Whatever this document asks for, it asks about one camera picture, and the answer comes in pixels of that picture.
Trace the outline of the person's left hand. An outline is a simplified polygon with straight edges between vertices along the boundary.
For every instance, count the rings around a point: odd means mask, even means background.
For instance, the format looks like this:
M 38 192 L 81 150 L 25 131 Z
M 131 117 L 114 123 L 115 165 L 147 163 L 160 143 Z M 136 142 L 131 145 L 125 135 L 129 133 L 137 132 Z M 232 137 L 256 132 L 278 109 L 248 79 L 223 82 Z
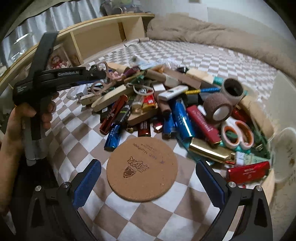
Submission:
M 42 132 L 47 131 L 51 127 L 52 114 L 56 110 L 56 104 L 53 100 L 58 96 L 58 93 L 53 94 L 49 104 L 47 104 L 47 107 L 41 114 L 37 113 L 27 103 L 15 107 L 8 120 L 6 133 L 2 140 L 1 151 L 9 155 L 19 154 L 21 151 L 24 151 L 28 156 L 33 155 L 34 151 L 32 147 L 34 147 L 34 141 L 31 137 L 31 128 L 33 127 L 31 120 L 36 117 L 37 130 Z

